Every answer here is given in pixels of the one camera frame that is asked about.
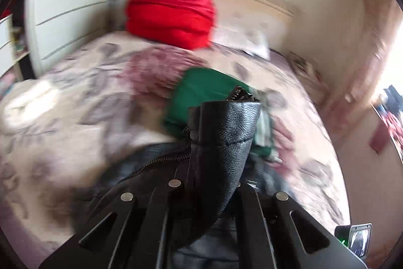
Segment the curtain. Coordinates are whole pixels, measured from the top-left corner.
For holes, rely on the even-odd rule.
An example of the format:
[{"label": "curtain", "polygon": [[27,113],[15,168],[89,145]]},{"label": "curtain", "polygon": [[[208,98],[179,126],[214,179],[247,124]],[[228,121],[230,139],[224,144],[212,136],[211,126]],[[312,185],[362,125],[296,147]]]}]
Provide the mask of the curtain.
[{"label": "curtain", "polygon": [[335,146],[342,142],[370,106],[403,19],[395,0],[362,0],[362,4],[361,40],[357,48],[351,50],[344,81],[320,110]]}]

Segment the camera screen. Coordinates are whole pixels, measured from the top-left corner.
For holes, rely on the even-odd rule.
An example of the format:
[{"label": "camera screen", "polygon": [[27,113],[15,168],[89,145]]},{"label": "camera screen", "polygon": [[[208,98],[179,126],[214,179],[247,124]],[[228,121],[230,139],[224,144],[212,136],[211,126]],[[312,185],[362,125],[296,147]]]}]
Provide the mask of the camera screen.
[{"label": "camera screen", "polygon": [[353,233],[351,238],[350,250],[359,258],[367,254],[370,241],[369,229],[358,230]]}]

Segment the white pillow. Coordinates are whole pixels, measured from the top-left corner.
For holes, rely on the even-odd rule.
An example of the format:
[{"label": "white pillow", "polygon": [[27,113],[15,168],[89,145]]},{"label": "white pillow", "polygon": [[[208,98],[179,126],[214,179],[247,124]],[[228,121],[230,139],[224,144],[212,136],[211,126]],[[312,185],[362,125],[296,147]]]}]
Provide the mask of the white pillow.
[{"label": "white pillow", "polygon": [[239,26],[219,26],[212,33],[213,43],[229,48],[240,49],[252,56],[270,60],[267,38],[263,32],[254,28]]}]

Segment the black metal frame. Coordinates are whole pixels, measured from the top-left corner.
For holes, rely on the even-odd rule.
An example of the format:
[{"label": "black metal frame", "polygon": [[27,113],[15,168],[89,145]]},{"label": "black metal frame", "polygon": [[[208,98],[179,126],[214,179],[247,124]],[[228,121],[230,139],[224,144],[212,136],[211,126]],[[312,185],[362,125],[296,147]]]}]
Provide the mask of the black metal frame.
[{"label": "black metal frame", "polygon": [[[126,192],[135,195],[131,188]],[[158,186],[151,195],[127,202],[118,196],[40,269],[165,268],[173,222],[183,216],[184,205],[193,203],[189,195],[181,184]],[[284,196],[260,195],[247,184],[236,189],[224,215],[235,218],[240,269],[366,268],[297,202]]]}]

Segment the headboard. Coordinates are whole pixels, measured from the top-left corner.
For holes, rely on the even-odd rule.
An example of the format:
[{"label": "headboard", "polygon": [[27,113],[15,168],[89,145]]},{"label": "headboard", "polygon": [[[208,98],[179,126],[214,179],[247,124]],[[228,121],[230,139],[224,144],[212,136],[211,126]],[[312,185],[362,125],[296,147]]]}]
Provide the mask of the headboard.
[{"label": "headboard", "polygon": [[241,24],[267,36],[269,47],[285,54],[284,42],[296,8],[283,0],[214,0],[217,25]]}]

